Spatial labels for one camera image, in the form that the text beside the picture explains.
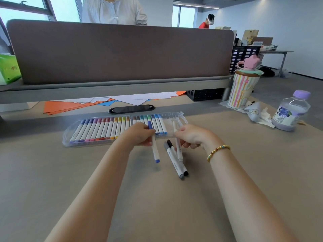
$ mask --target green box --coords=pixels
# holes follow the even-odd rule
[[[16,56],[0,54],[0,85],[7,85],[21,77]]]

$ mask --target beaded bracelet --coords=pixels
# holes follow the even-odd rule
[[[214,154],[216,151],[218,151],[218,150],[220,150],[220,149],[223,149],[223,148],[227,148],[227,149],[230,149],[230,150],[231,150],[230,146],[228,146],[228,145],[222,145],[222,146],[220,146],[220,147],[217,147],[217,148],[216,148],[215,150],[213,150],[213,151],[211,152],[211,154],[207,157],[207,161],[208,161],[208,163],[210,163],[210,159],[212,158],[213,154]]]

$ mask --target water bottle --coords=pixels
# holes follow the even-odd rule
[[[283,131],[295,130],[300,117],[311,107],[306,102],[310,95],[310,92],[296,90],[293,94],[294,97],[285,98],[271,120],[273,125]]]

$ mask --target beige desk surface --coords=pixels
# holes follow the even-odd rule
[[[150,101],[155,112],[183,111],[189,123],[216,132],[301,241],[322,241],[323,132],[255,124],[246,114],[186,96]],[[113,106],[126,105],[116,103]],[[91,106],[51,117],[43,103],[2,114],[0,123],[1,241],[43,241],[86,183],[108,146],[65,148],[63,131],[77,119],[107,116]],[[181,181],[157,140],[135,147],[119,192],[108,241],[234,241],[204,150],[184,150],[190,176]]]

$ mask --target face mask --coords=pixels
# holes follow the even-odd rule
[[[214,24],[214,21],[209,20],[209,17],[207,18],[207,21],[209,22],[209,25]]]

